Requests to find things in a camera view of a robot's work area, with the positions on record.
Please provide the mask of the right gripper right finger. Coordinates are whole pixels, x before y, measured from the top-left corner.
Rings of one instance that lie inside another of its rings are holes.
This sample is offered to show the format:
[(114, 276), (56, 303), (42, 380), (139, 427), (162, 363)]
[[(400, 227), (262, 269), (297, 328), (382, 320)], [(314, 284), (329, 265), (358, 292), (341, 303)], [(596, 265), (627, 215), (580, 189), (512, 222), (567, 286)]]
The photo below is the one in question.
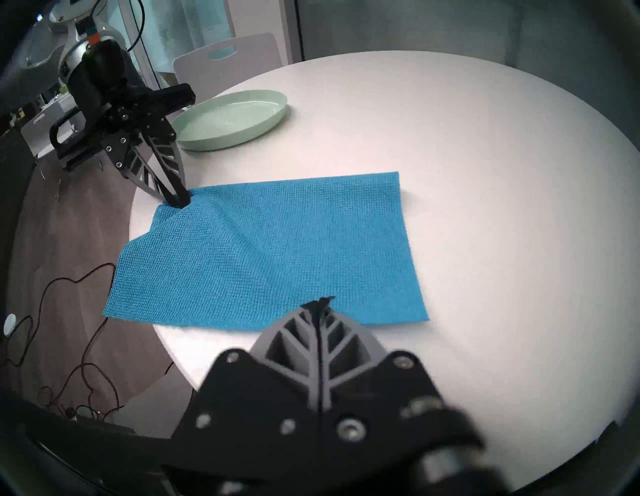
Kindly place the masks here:
[(446, 405), (412, 353), (387, 351), (362, 325), (317, 301), (317, 436), (320, 446), (479, 446), (480, 435)]

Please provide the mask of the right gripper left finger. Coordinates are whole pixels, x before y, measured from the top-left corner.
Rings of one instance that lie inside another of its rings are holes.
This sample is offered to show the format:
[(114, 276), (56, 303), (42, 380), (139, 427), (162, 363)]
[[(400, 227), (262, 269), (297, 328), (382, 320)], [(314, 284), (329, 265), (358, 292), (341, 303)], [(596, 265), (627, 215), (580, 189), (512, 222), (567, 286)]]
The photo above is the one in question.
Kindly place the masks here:
[(325, 303), (214, 361), (171, 436), (168, 480), (325, 480)]

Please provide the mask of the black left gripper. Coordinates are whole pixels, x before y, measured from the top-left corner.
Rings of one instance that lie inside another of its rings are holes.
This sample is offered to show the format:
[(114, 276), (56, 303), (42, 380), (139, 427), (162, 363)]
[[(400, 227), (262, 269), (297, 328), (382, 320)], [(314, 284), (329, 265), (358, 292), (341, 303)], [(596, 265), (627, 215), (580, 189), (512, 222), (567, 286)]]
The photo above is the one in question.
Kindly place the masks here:
[[(195, 103), (190, 85), (182, 83), (158, 90), (127, 85), (111, 97), (103, 106), (93, 108), (93, 113), (89, 107), (76, 106), (51, 125), (50, 143), (63, 169), (71, 172), (105, 151), (120, 174), (137, 188), (169, 206), (188, 206), (191, 194), (186, 188), (183, 160), (168, 115)], [(84, 127), (59, 142), (60, 127), (78, 114), (84, 117)], [(151, 149), (161, 173), (141, 155), (140, 143)]]

